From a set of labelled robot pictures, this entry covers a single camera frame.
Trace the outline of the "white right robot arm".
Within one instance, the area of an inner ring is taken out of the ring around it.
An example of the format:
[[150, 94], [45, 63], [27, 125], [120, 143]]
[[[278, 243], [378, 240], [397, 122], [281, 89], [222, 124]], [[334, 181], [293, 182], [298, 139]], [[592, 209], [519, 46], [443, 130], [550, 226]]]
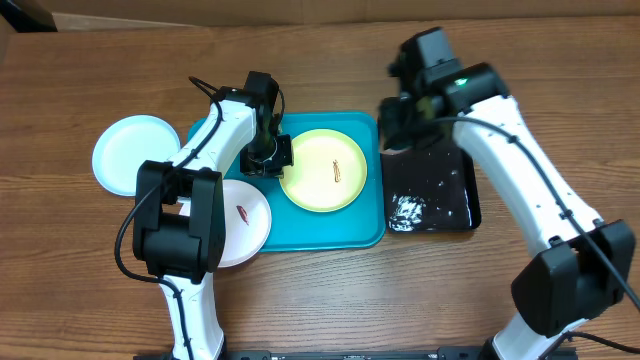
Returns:
[[482, 359], [548, 359], [580, 326], [628, 297], [636, 239], [607, 223], [568, 185], [536, 142], [505, 82], [487, 63], [396, 61], [401, 94], [380, 105], [386, 149], [447, 136], [479, 165], [521, 228], [530, 263], [511, 285], [517, 312]]

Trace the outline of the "yellow plate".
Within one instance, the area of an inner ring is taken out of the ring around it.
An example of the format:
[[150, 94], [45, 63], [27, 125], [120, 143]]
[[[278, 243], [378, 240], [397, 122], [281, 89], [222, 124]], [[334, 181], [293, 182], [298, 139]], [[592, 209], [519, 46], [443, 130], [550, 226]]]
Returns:
[[363, 190], [368, 175], [365, 155], [349, 136], [313, 129], [292, 140], [293, 164], [283, 168], [280, 185], [297, 206], [312, 212], [340, 210]]

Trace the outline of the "light blue plate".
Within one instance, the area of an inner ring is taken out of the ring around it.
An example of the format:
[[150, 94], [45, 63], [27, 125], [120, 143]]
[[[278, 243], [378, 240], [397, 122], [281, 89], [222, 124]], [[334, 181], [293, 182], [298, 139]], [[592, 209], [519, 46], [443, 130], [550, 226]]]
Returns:
[[131, 197], [136, 194], [136, 176], [146, 161], [164, 162], [181, 148], [177, 132], [164, 120], [151, 115], [123, 118], [105, 130], [92, 154], [92, 170], [108, 192]]

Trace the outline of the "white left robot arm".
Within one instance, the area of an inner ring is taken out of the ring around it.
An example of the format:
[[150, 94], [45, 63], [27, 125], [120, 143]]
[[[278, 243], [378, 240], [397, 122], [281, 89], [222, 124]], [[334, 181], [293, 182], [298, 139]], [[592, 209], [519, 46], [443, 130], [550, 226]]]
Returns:
[[141, 282], [163, 291], [175, 336], [172, 359], [220, 359], [213, 275], [223, 255], [223, 178], [234, 161], [248, 177], [277, 178], [292, 164], [291, 138], [274, 111], [284, 96], [273, 80], [209, 93], [210, 112], [173, 159], [147, 160], [137, 174], [135, 205], [116, 241], [133, 231], [133, 253], [146, 264]]

